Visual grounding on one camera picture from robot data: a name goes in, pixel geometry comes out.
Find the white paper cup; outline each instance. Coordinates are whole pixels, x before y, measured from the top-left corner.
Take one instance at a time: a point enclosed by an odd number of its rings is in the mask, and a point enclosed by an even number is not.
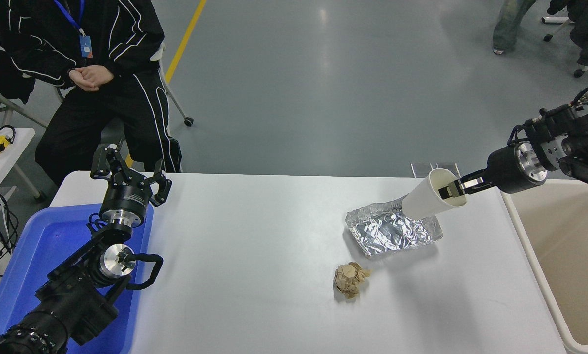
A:
[[[440,188],[456,179],[456,176],[445,168],[431,170],[427,177],[402,200],[403,213],[410,219],[417,220],[464,206],[466,195],[443,200],[438,193]]]

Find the lanyard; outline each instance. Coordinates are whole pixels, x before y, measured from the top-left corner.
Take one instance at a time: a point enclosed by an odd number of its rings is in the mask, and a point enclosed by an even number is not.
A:
[[[56,3],[56,5],[59,7],[60,11],[62,11],[62,14],[64,14],[64,17],[66,17],[66,19],[71,22],[71,25],[73,25],[73,27],[75,27],[80,34],[82,34],[82,36],[86,36],[86,34],[84,33],[84,30],[82,29],[82,26],[79,25],[79,23],[82,23],[82,16],[84,14],[84,0],[80,0],[80,18],[79,18],[79,22],[75,22],[75,19],[73,18],[73,16],[71,16],[71,14],[68,13],[68,11],[64,8],[64,5],[60,4],[60,2],[58,0],[53,0],[53,2]]]

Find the hands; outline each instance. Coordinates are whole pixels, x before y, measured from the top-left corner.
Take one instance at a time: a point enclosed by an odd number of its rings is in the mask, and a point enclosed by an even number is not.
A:
[[[101,85],[114,79],[112,72],[102,65],[78,67],[69,71],[68,75],[75,85],[86,92],[98,91]]]

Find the gray floor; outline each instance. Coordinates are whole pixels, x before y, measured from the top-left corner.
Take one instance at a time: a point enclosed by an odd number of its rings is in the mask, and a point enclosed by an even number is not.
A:
[[[199,1],[154,2],[168,65]],[[410,177],[411,162],[483,168],[514,125],[588,85],[588,73],[571,76],[579,49],[565,31],[541,40],[554,29],[539,21],[547,0],[524,19],[516,51],[494,55],[501,3],[208,0],[171,82],[196,119],[186,128],[172,110],[184,171]],[[39,84],[28,107],[48,119],[57,105]],[[41,134],[22,166],[51,196],[33,162]],[[11,174],[4,185],[13,184]],[[12,204],[23,220],[44,206],[24,191]]]

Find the aluminum foil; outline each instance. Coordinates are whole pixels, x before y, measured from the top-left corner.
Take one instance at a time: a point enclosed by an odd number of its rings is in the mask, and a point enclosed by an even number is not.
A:
[[[442,238],[435,216],[412,220],[402,213],[404,198],[369,204],[346,215],[346,224],[366,257],[417,248]]]

